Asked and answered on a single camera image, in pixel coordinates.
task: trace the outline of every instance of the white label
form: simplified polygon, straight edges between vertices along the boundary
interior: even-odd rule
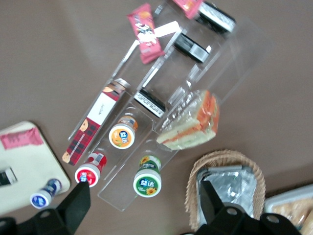
[[[176,33],[177,31],[180,31],[180,27],[177,21],[167,23],[165,25],[162,25],[154,29],[155,35],[158,38],[171,34],[171,33]]]
[[[115,104],[115,100],[101,93],[87,117],[101,126]]]

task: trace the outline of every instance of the sandwich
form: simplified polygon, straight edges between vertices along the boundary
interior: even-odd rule
[[[209,91],[196,91],[195,97],[184,107],[159,135],[157,142],[171,150],[191,148],[216,136],[219,106]]]

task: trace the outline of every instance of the cup lid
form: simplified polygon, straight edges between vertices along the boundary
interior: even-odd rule
[[[135,131],[129,125],[118,123],[110,130],[109,141],[115,148],[129,148],[135,141]]]
[[[30,196],[31,205],[37,209],[48,206],[51,201],[51,195],[45,190],[39,190]]]
[[[82,164],[75,172],[76,182],[88,182],[89,187],[95,186],[100,178],[100,170],[93,164]]]
[[[142,170],[136,174],[133,187],[139,196],[154,197],[161,191],[161,176],[153,170]]]

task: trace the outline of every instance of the woven basket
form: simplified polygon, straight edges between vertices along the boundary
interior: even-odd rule
[[[265,200],[265,180],[262,171],[255,162],[247,158],[240,152],[232,150],[215,151],[204,155],[197,160],[190,173],[185,208],[186,212],[190,213],[189,224],[193,230],[199,229],[198,224],[198,196],[197,196],[197,172],[202,168],[229,166],[229,165],[247,165],[255,175],[257,185],[253,196],[253,216],[255,219],[260,219]]]

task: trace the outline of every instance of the clear acrylic display stand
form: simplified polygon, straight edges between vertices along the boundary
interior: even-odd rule
[[[101,151],[107,157],[101,178],[103,189],[98,196],[120,211],[137,197],[133,189],[134,176],[140,159],[152,154],[161,161],[161,169],[176,155],[156,139],[165,120],[177,112],[177,106],[190,92],[207,89],[218,97],[220,105],[242,83],[272,47],[272,42],[250,20],[239,22],[234,31],[221,36],[194,20],[187,19],[172,2],[159,6],[154,15],[156,27],[177,21],[180,31],[160,38],[165,55],[154,63],[142,64],[140,51],[134,43],[111,78],[123,78],[130,87],[101,128],[88,153]],[[211,48],[204,63],[196,63],[178,52],[173,43],[183,32],[203,48]],[[164,102],[165,114],[158,118],[139,104],[134,95],[142,87]],[[138,123],[134,144],[128,149],[117,149],[109,141],[109,131],[124,115],[131,113]]]

